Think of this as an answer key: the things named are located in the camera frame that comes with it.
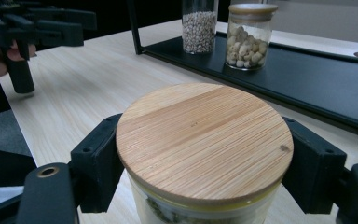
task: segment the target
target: black metal shelf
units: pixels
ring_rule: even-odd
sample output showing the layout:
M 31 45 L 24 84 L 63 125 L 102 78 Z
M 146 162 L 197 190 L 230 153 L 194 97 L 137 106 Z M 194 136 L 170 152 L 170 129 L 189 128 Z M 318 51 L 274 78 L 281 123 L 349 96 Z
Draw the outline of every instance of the black metal shelf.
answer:
M 181 36 L 141 46 L 133 0 L 128 4 L 137 54 L 225 80 L 358 133 L 358 58 L 271 43 L 264 68 L 241 71 L 225 65 L 225 33 L 216 34 L 211 54 L 185 53 Z

